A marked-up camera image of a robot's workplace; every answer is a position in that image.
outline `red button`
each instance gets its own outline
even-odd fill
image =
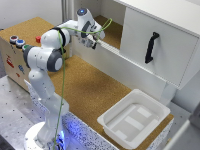
[[[35,39],[36,39],[36,42],[37,42],[37,43],[40,43],[40,41],[41,41],[41,36],[37,36]]]

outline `white cabinet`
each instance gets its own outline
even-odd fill
[[[159,37],[154,40],[153,60],[145,63],[154,32]],[[196,36],[134,9],[126,9],[120,54],[177,86],[181,83],[197,42]]]

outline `white wall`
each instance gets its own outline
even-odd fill
[[[173,102],[189,112],[196,108],[200,102],[200,72],[182,90],[177,91]]]
[[[0,0],[0,29],[37,16],[57,25],[61,14],[61,0]]]

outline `white plastic bin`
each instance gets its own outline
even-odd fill
[[[169,115],[170,109],[133,90],[98,118],[105,133],[126,149],[136,149]]]

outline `white robotic arm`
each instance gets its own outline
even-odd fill
[[[79,9],[77,15],[78,21],[69,20],[44,33],[41,37],[41,47],[29,46],[24,51],[24,60],[27,66],[31,68],[29,73],[30,83],[40,97],[40,102],[49,111],[45,116],[45,124],[36,137],[37,145],[41,149],[52,149],[48,143],[51,143],[54,139],[61,104],[61,97],[55,93],[55,87],[47,71],[57,72],[60,70],[63,64],[61,44],[63,47],[66,46],[70,42],[71,36],[86,38],[89,35],[86,32],[97,32],[102,28],[93,19],[88,9]],[[104,31],[101,31],[100,34],[95,34],[96,36],[100,35],[101,39],[105,37]],[[61,116],[65,115],[68,111],[69,105],[64,100]],[[59,122],[58,133],[62,130],[62,123]]]

